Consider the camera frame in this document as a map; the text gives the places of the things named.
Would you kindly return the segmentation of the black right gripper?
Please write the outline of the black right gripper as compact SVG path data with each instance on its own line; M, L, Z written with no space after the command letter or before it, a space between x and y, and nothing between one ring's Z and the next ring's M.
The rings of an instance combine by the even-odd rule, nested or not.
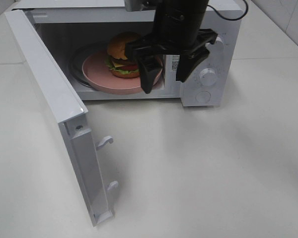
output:
M180 55L176 81L185 82L194 69L210 54L207 44L215 44L218 34L212 29L200 29L189 47L178 46L164 40L157 34L149 33L125 45L125 55L130 60L138 59L141 88L149 94L154 81L162 70L162 63L156 55Z

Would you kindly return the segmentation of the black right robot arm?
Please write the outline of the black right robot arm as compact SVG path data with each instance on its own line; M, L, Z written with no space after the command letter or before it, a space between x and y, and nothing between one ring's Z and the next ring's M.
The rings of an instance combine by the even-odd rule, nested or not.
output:
M214 44L217 33L201 29L206 0L161 0L151 33L127 43L126 57L137 63L141 88L149 94L161 69L158 55L179 55L176 80L185 82L193 70L210 54L207 43Z

